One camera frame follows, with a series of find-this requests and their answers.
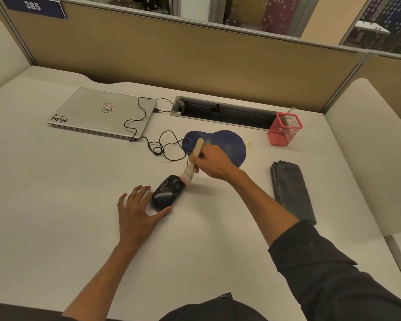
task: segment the black cable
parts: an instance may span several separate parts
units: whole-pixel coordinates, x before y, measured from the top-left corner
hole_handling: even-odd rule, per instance
[[[133,135],[133,136],[131,137],[131,139],[129,140],[129,143],[131,143],[131,142],[137,140],[137,139],[134,139],[135,135],[137,134],[137,129],[136,129],[135,127],[128,127],[128,126],[126,126],[126,124],[127,124],[129,121],[143,121],[143,120],[147,117],[147,112],[146,112],[145,109],[144,109],[143,107],[141,107],[141,105],[140,105],[140,99],[148,99],[148,100],[168,100],[168,101],[172,104],[172,109],[169,110],[169,111],[161,111],[161,110],[160,110],[160,111],[159,111],[160,113],[170,113],[170,112],[174,109],[174,104],[173,104],[172,101],[170,101],[169,99],[166,99],[166,98],[153,99],[153,98],[139,97],[138,100],[137,100],[137,103],[138,103],[138,107],[140,107],[140,108],[144,111],[144,117],[141,118],[141,119],[127,119],[127,120],[123,123],[123,126],[124,126],[125,128],[127,128],[127,129],[132,129],[132,130],[135,131],[135,132],[134,132],[134,135]],[[176,142],[174,142],[174,143],[166,143],[165,145],[163,145],[163,144],[161,143],[161,139],[162,139],[163,134],[165,134],[166,132],[171,132],[172,135],[175,137]],[[145,136],[141,136],[141,137],[139,138],[139,140],[140,140],[140,139],[146,139],[146,140],[147,140],[148,149],[149,149],[155,156],[160,156],[160,155],[163,154],[163,156],[165,157],[166,160],[172,161],[172,162],[174,162],[174,161],[180,161],[180,160],[182,160],[182,159],[184,159],[184,158],[186,157],[186,155],[187,155],[187,154],[186,154],[186,151],[184,151],[184,149],[182,148],[182,145],[180,144],[180,142],[183,141],[183,140],[190,140],[190,139],[181,139],[181,140],[179,140],[179,139],[176,137],[176,135],[174,134],[174,132],[171,131],[171,130],[166,130],[165,132],[163,132],[162,134],[160,134],[160,136],[159,136],[159,141],[158,141],[158,142],[156,142],[156,141],[151,141],[151,142],[150,142],[150,141],[148,140],[148,138],[145,137]],[[167,147],[168,145],[174,145],[174,144],[178,144],[179,147],[184,151],[184,156],[181,157],[181,158],[179,158],[179,159],[176,159],[176,160],[170,159],[170,158],[168,158],[168,157],[165,155],[165,147]]]

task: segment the blue mouse pad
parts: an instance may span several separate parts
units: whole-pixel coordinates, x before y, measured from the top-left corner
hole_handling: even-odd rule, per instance
[[[215,133],[205,133],[198,130],[188,132],[181,145],[187,155],[190,155],[194,150],[199,138],[203,139],[204,144],[218,145],[237,167],[241,166],[247,156],[244,141],[238,134],[230,130],[219,130]]]

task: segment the folded cloth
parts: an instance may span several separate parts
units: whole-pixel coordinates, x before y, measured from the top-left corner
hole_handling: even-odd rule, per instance
[[[315,214],[300,167],[291,162],[273,162],[270,174],[275,200],[300,221],[315,225]]]

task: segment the pen holder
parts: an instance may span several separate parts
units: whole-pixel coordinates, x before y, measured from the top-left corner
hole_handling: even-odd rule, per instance
[[[287,146],[303,125],[295,114],[277,113],[272,126],[267,131],[271,145]]]

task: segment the silver laptop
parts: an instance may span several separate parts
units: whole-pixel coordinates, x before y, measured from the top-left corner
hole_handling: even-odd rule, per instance
[[[121,95],[119,93],[78,88],[59,109],[47,120],[47,123],[67,128],[90,130],[93,132],[139,139],[156,106],[156,100]]]

